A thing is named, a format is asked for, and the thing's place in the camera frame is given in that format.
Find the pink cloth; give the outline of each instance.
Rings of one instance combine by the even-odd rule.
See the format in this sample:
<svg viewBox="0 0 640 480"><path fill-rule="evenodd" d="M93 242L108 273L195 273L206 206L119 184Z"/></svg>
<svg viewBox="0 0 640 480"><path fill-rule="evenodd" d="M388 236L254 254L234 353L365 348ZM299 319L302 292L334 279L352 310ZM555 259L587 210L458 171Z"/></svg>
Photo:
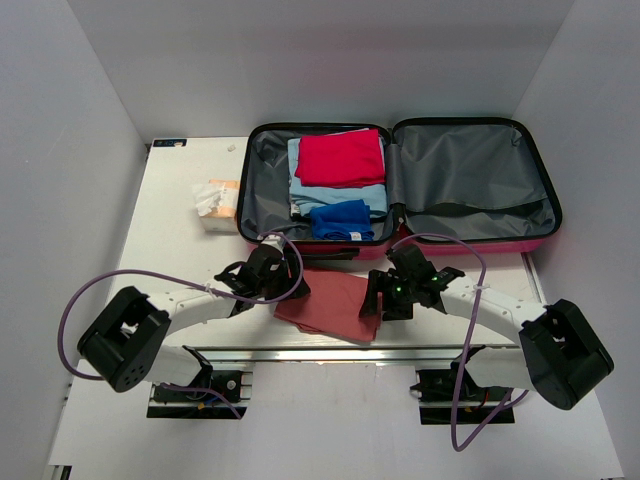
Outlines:
<svg viewBox="0 0 640 480"><path fill-rule="evenodd" d="M357 342L371 342L380 327L380 313L359 318L367 279L329 270L305 270L311 293L278 303L274 316L306 333L327 333Z"/></svg>

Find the open suitcase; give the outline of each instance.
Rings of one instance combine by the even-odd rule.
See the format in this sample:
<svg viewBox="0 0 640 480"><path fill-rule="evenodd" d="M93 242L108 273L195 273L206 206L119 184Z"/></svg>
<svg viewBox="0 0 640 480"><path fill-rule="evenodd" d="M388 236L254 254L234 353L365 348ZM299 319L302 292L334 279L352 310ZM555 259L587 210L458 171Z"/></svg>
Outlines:
<svg viewBox="0 0 640 480"><path fill-rule="evenodd" d="M371 242L319 241L311 222L291 216L287 141L377 129L384 149L388 213L372 220ZM562 211L533 138L504 118L416 118L387 130L367 124L278 123L249 136L238 201L238 231L249 243L277 230L306 257L371 259L413 233L457 237L482 253L528 252L555 233ZM468 253L420 239L428 255Z"/></svg>

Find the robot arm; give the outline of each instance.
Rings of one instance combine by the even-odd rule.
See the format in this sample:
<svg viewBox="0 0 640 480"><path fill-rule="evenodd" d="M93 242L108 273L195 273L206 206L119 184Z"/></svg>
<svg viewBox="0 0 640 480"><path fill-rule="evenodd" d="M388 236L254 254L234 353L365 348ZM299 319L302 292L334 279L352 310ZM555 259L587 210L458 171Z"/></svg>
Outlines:
<svg viewBox="0 0 640 480"><path fill-rule="evenodd" d="M116 392L130 390L142 380L207 385L211 365L193 349L162 345L164 338L253 307L242 299L276 298L293 287L299 273L295 259L283 253L282 239L269 236L246 262L229 265L214 277L230 287L236 298L214 296L204 287L204 291L185 288L151 296L125 287L81 337L78 351ZM290 297L307 293L309 287L302 280Z"/></svg>
<svg viewBox="0 0 640 480"><path fill-rule="evenodd" d="M413 317L413 304L471 318L476 289L482 288L477 322L503 335L515 348L474 348L465 365L474 387L501 386L537 391L569 410L613 371L613 360L576 305L525 302L491 288L476 287L454 268L436 271L415 245L389 253L395 268L369 273L361 316L377 309L383 320ZM454 361L452 368L457 368Z"/></svg>

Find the gray wall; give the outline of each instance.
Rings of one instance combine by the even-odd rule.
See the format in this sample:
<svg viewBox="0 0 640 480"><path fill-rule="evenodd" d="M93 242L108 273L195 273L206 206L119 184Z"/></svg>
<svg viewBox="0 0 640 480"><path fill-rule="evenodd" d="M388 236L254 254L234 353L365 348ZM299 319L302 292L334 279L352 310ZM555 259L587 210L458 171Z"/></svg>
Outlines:
<svg viewBox="0 0 640 480"><path fill-rule="evenodd" d="M0 112L0 476L40 479L70 377L58 319L115 264L145 151L64 0L3 3Z"/></svg>
<svg viewBox="0 0 640 480"><path fill-rule="evenodd" d="M69 0L135 126L511 116L572 0Z"/></svg>
<svg viewBox="0 0 640 480"><path fill-rule="evenodd" d="M626 478L640 478L640 4L578 1L514 118L565 212L534 259L549 300L578 303L613 355L597 389Z"/></svg>

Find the white table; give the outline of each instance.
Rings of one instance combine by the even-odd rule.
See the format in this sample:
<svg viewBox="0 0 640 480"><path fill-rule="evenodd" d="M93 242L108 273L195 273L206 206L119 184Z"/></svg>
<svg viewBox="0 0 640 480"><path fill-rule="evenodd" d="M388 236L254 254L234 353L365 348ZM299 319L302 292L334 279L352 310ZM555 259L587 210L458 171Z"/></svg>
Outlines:
<svg viewBox="0 0 640 480"><path fill-rule="evenodd" d="M120 268L204 282L245 259L248 249L241 237L202 230L190 192L191 184L210 178L239 179L245 146L246 138L214 138L152 148ZM473 257L432 260L437 268L449 265L472 276L479 271ZM488 255L487 260L492 287L535 298L535 272L528 271L520 255ZM364 275L372 268L388 268L388 262L334 266ZM130 284L146 293L176 288L146 277L119 277L112 293ZM265 350L272 352L272 360L324 360L327 351L367 356L361 346L300 333L274 319L271 311L258 306L177 332L166 343L215 349L223 358L225 352L238 351L264 356ZM370 348L388 355L400 347L459 347L466 327L465 320L418 307L413 320L384 323ZM474 342L509 344L481 326ZM86 362L81 366L90 369ZM420 426L415 399L407 393L414 380L412 366L259 363L249 409L240 422L147 419L148 384L115 394L103 383L76 380L50 463L73 465L72 480L621 475L593 393L571 412L531 396L517 409L515 426L490 426L465 453L455 454L448 428ZM463 437L469 431L460 430Z"/></svg>

